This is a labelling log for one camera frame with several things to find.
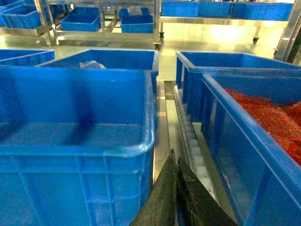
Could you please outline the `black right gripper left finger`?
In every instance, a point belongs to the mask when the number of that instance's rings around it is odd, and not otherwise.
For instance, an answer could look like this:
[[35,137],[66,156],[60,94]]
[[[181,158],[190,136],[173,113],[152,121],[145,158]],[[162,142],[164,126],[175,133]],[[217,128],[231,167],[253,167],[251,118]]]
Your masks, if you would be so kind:
[[153,190],[131,226],[173,226],[176,211],[177,163],[171,150]]

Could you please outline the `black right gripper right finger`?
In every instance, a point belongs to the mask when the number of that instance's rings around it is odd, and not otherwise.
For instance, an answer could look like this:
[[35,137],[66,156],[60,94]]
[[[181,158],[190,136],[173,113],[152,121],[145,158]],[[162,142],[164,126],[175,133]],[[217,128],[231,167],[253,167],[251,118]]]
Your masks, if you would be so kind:
[[177,204],[186,226],[236,226],[182,157],[178,158]]

